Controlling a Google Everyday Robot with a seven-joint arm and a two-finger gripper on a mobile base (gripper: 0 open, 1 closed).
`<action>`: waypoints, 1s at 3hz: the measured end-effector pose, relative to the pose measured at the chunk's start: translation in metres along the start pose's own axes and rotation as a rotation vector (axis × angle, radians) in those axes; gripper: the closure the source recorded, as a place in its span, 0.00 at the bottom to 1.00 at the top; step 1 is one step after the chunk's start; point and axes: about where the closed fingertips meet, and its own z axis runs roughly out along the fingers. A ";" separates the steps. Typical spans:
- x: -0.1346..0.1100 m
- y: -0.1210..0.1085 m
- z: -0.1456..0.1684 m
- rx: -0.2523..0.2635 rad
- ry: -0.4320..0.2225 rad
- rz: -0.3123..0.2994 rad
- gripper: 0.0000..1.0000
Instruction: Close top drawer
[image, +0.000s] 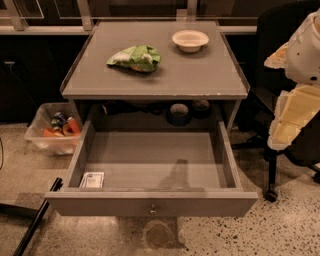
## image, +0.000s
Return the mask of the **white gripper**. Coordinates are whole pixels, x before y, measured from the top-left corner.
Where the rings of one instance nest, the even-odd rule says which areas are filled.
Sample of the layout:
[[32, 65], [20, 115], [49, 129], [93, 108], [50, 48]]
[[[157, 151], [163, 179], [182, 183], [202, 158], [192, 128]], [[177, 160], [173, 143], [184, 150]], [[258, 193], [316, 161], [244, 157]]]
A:
[[303, 83], [290, 92], [282, 91], [276, 103], [267, 144], [284, 150], [320, 111], [320, 9], [305, 18], [288, 44], [267, 57], [264, 66], [285, 68], [287, 78]]

